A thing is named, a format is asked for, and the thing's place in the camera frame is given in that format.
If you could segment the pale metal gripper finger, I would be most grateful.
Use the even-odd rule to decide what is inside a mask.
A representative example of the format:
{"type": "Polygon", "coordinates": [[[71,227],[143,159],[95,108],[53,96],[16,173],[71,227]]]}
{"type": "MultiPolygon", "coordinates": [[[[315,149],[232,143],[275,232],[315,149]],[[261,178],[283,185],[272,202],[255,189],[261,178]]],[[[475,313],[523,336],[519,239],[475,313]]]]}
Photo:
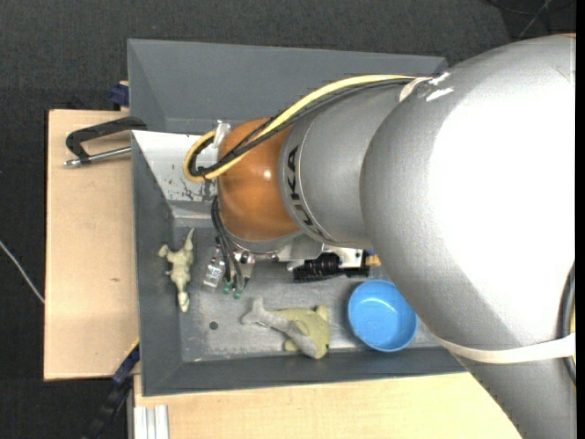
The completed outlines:
{"type": "Polygon", "coordinates": [[[212,257],[205,270],[202,285],[205,289],[216,290],[225,275],[225,263],[220,257],[212,257]]]}

